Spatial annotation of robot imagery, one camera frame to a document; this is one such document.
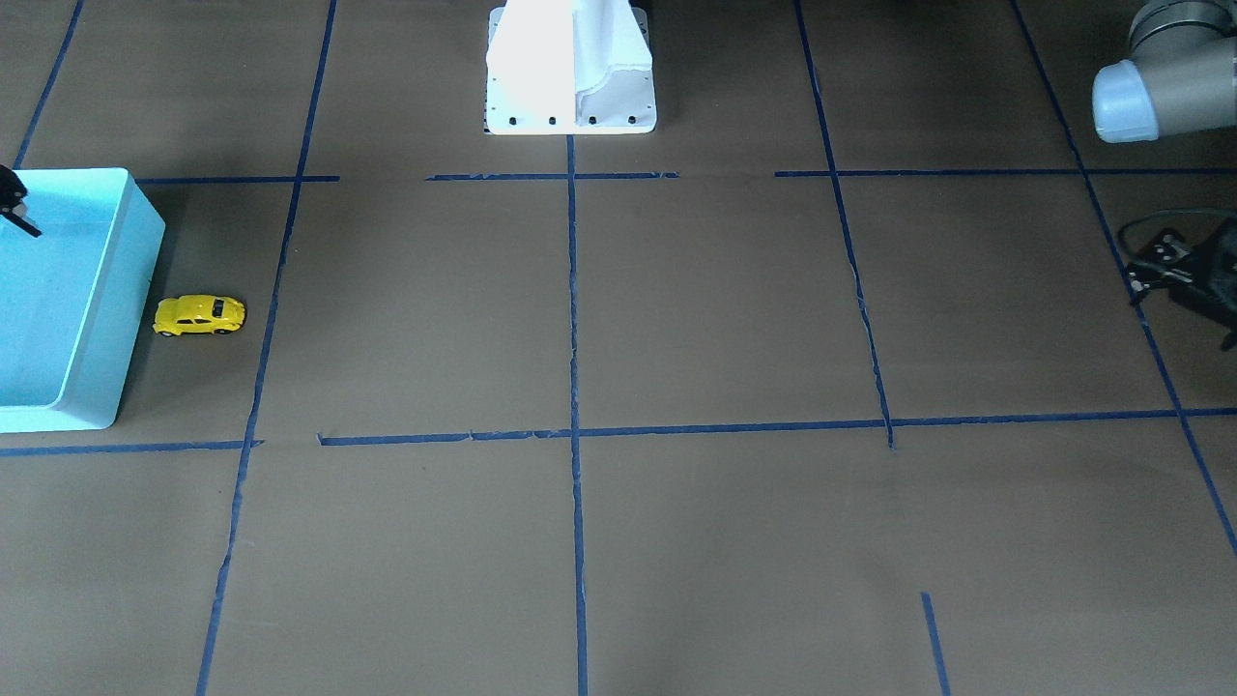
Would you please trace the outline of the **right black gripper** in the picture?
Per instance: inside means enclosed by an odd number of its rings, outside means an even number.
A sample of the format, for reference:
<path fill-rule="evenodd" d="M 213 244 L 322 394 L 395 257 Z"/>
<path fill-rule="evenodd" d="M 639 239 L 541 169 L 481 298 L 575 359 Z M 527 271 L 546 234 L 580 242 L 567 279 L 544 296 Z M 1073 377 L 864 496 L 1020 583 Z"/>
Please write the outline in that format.
<path fill-rule="evenodd" d="M 32 239 L 40 239 L 43 231 L 26 218 L 25 197 L 28 188 L 17 173 L 1 164 L 1 218 L 26 232 Z"/>

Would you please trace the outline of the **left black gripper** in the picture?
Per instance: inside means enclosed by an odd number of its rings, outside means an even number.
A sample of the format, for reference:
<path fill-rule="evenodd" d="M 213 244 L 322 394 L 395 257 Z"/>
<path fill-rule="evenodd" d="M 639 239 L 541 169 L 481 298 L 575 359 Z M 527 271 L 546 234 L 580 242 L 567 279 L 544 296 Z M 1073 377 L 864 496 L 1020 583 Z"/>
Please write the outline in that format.
<path fill-rule="evenodd" d="M 1236 220 L 1223 218 L 1200 244 L 1164 226 L 1141 248 L 1126 246 L 1126 279 L 1131 305 L 1139 307 L 1154 291 L 1169 292 L 1173 303 L 1227 330 L 1221 351 L 1236 344 Z"/>

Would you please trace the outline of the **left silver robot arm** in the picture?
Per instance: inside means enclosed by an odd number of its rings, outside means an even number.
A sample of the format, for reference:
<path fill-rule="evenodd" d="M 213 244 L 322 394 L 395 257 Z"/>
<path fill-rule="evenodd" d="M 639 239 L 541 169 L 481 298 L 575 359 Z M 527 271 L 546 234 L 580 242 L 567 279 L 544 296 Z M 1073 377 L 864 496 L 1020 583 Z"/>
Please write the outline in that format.
<path fill-rule="evenodd" d="M 1231 129 L 1235 110 L 1235 2 L 1147 1 L 1128 31 L 1128 56 L 1097 72 L 1092 85 L 1095 131 L 1107 143 L 1149 142 L 1197 131 Z M 1132 227 L 1166 218 L 1218 218 L 1218 227 L 1190 244 L 1170 226 L 1141 248 Z M 1115 241 L 1124 274 L 1141 305 L 1154 291 L 1218 323 L 1236 340 L 1236 223 L 1233 210 L 1162 210 L 1122 225 Z"/>

